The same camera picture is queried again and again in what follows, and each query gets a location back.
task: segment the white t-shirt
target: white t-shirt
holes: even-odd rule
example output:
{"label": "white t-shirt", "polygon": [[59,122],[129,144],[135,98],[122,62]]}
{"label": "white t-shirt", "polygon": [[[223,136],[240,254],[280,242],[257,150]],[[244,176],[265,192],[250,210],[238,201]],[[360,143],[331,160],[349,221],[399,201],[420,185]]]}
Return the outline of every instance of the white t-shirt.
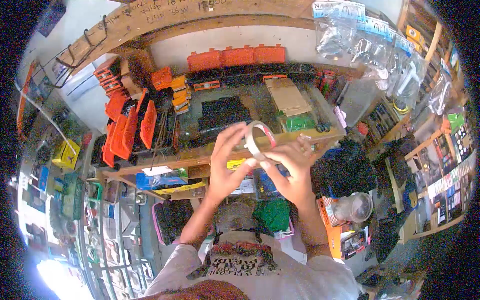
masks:
{"label": "white t-shirt", "polygon": [[197,250],[179,245],[145,296],[166,289],[187,288],[204,280],[226,281],[250,299],[339,299],[359,296],[352,271],[328,256],[317,256],[302,265],[281,251],[272,237],[232,231],[210,247],[204,265]]}

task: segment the person's left hand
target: person's left hand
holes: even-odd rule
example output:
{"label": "person's left hand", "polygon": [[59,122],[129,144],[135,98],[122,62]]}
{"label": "person's left hand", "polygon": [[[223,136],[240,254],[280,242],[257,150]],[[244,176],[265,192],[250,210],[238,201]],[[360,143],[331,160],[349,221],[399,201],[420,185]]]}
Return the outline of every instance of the person's left hand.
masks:
{"label": "person's left hand", "polygon": [[235,172],[227,169],[228,156],[247,131],[247,123],[242,122],[228,127],[216,138],[210,162],[210,186],[205,196],[216,205],[236,190],[257,164],[255,158],[249,158]]}

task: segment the hand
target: hand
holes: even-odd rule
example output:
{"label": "hand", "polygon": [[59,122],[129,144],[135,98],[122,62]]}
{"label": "hand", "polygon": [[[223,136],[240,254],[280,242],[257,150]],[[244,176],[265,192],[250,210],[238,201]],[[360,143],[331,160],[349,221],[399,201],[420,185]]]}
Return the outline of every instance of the hand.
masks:
{"label": "hand", "polygon": [[257,164],[255,158],[249,158],[235,172],[227,169],[228,156],[247,131],[247,123],[242,122],[228,127],[216,138],[210,161],[210,186],[205,196],[216,205],[236,190]]}
{"label": "hand", "polygon": [[276,189],[287,200],[299,208],[315,198],[310,177],[312,148],[306,140],[298,137],[296,142],[275,147],[263,155],[282,163],[290,172],[290,177],[285,178],[269,161],[260,162]]}

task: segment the masking tape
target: masking tape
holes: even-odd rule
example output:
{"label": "masking tape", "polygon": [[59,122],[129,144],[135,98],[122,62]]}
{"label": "masking tape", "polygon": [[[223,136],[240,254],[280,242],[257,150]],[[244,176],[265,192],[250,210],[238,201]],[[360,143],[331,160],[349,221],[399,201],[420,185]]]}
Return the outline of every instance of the masking tape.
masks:
{"label": "masking tape", "polygon": [[270,144],[273,147],[276,146],[276,141],[275,137],[273,135],[273,132],[268,128],[267,125],[263,124],[260,121],[253,121],[248,125],[248,132],[245,135],[245,148],[248,148],[248,151],[253,155],[253,157],[258,160],[258,161],[264,161],[266,160],[266,157],[260,152],[260,149],[258,149],[257,144],[255,143],[255,138],[253,137],[253,128],[256,127],[263,131],[265,135],[268,137],[268,140],[270,141]]}

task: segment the white wall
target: white wall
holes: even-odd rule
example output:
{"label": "white wall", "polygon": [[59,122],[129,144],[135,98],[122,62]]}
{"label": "white wall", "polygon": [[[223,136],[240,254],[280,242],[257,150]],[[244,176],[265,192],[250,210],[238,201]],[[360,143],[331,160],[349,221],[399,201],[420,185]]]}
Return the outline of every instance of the white wall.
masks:
{"label": "white wall", "polygon": [[353,0],[365,4],[367,8],[383,12],[394,24],[397,24],[402,10],[403,0]]}
{"label": "white wall", "polygon": [[[47,38],[38,32],[33,34],[18,70],[17,82],[20,85],[24,84],[30,64],[35,58],[45,67],[47,76],[55,83],[56,78],[52,72],[53,62],[48,65],[46,63],[81,37],[84,29],[92,28],[102,20],[104,14],[108,15],[120,6],[120,3],[107,0],[65,0],[65,4],[67,6],[65,15]],[[94,65],[97,66],[105,60],[106,58],[100,58]],[[66,99],[64,91],[57,90],[57,92],[60,97]],[[75,102],[68,100],[65,102],[87,126],[104,132],[108,121],[105,115],[105,103],[108,102],[108,98],[102,87],[92,88]]]}
{"label": "white wall", "polygon": [[207,52],[209,48],[224,50],[228,46],[256,47],[259,44],[281,44],[287,48],[287,60],[317,62],[314,30],[279,26],[241,26],[199,31],[155,43],[151,51],[157,67],[170,66],[178,74],[188,71],[187,57],[191,52]]}

